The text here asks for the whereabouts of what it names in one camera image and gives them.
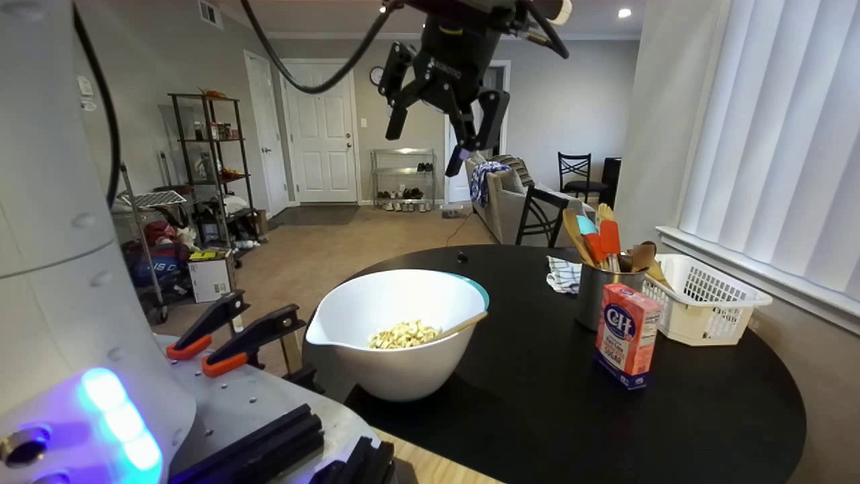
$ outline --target white window blinds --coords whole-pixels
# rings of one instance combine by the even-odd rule
[[[858,0],[733,0],[681,232],[860,306]]]

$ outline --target wall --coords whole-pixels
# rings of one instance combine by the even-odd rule
[[[558,60],[549,49],[503,40],[494,60],[510,63],[507,152],[530,162],[534,177],[557,185],[557,152],[588,152],[603,164],[622,156],[627,111],[636,63],[636,44],[568,44],[572,57]],[[346,60],[356,44],[283,40],[278,51],[291,60]],[[361,195],[370,200],[370,152],[423,146],[439,153],[443,166],[443,117],[416,102],[401,139],[385,139],[391,107],[369,82],[374,65],[385,65],[391,44],[376,40],[356,68],[356,106],[361,125]]]
[[[732,0],[649,4],[616,213],[627,242],[655,239],[681,213]],[[860,482],[860,338],[784,301],[752,328],[784,360],[806,404],[796,484]]]
[[[178,146],[170,143],[170,133],[174,133],[170,91],[219,88],[240,100],[252,197],[267,204],[241,53],[244,49],[260,53],[249,29],[228,16],[224,16],[224,29],[202,25],[196,0],[79,0],[76,6],[111,83],[120,125],[120,153],[135,191],[146,195],[166,182],[159,153],[184,166]],[[102,102],[84,119],[95,160],[107,172],[111,149]]]

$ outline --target black round table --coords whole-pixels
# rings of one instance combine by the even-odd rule
[[[503,482],[787,482],[806,415],[765,342],[752,332],[736,346],[659,338],[649,387],[623,391],[593,363],[593,333],[576,324],[579,301],[546,285],[552,252],[576,258],[475,244],[365,268],[464,275],[493,305],[439,392],[388,404],[353,387],[346,407],[374,428]],[[319,353],[309,360],[322,379],[346,379]]]

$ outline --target white basket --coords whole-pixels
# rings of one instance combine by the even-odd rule
[[[661,333],[689,346],[728,346],[744,337],[755,306],[775,299],[689,256],[659,256],[663,289],[644,277],[643,291],[663,305]]]

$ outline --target white bowl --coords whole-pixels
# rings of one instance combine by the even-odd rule
[[[451,328],[487,312],[487,291],[459,275],[393,268],[333,289],[318,306],[306,342],[333,346],[356,383],[385,402],[436,392],[456,368],[474,328],[409,349],[374,349],[374,333],[404,321]]]

